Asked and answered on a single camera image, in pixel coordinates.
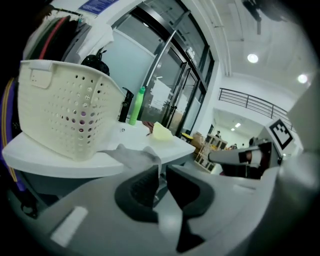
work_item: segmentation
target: balcony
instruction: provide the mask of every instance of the balcony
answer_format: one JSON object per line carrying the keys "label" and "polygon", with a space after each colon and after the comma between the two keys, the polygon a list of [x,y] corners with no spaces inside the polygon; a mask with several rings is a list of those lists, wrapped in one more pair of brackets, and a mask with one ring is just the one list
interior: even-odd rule
{"label": "balcony", "polygon": [[296,133],[292,123],[290,122],[287,116],[288,112],[285,111],[283,108],[272,104],[269,101],[255,97],[250,94],[226,88],[220,88],[218,100],[252,110],[270,119],[280,118],[287,125],[287,128],[289,130]]}

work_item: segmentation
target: white plastic basket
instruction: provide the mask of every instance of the white plastic basket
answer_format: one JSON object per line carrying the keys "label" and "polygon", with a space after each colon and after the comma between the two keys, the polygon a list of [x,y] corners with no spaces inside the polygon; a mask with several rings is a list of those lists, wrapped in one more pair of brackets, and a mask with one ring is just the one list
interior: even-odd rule
{"label": "white plastic basket", "polygon": [[109,76],[91,67],[52,60],[21,62],[22,131],[74,160],[92,157],[117,120],[124,98]]}

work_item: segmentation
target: black bag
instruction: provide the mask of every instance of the black bag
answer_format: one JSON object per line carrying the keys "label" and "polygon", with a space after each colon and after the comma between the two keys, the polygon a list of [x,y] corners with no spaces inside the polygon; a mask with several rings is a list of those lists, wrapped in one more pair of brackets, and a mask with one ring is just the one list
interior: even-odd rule
{"label": "black bag", "polygon": [[97,55],[88,55],[85,57],[85,59],[82,61],[81,65],[88,66],[90,68],[94,68],[96,70],[101,71],[102,73],[105,73],[106,75],[110,76],[109,67],[101,61],[102,54],[106,52],[100,52]]}

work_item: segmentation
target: black bottle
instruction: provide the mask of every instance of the black bottle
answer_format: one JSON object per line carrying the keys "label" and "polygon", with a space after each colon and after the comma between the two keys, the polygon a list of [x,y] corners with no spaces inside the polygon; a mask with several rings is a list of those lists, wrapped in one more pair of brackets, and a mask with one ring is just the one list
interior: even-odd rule
{"label": "black bottle", "polygon": [[131,91],[129,91],[127,88],[125,87],[122,87],[122,88],[126,90],[126,96],[125,96],[124,102],[122,102],[122,109],[119,117],[119,122],[125,123],[134,94]]}

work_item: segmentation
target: blue sign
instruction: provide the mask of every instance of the blue sign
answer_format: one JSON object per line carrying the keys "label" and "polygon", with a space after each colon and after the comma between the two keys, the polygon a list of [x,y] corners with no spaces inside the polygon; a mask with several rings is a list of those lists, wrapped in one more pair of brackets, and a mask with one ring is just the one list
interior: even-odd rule
{"label": "blue sign", "polygon": [[83,4],[79,10],[99,15],[113,3],[117,2],[118,0],[89,0],[85,4]]}

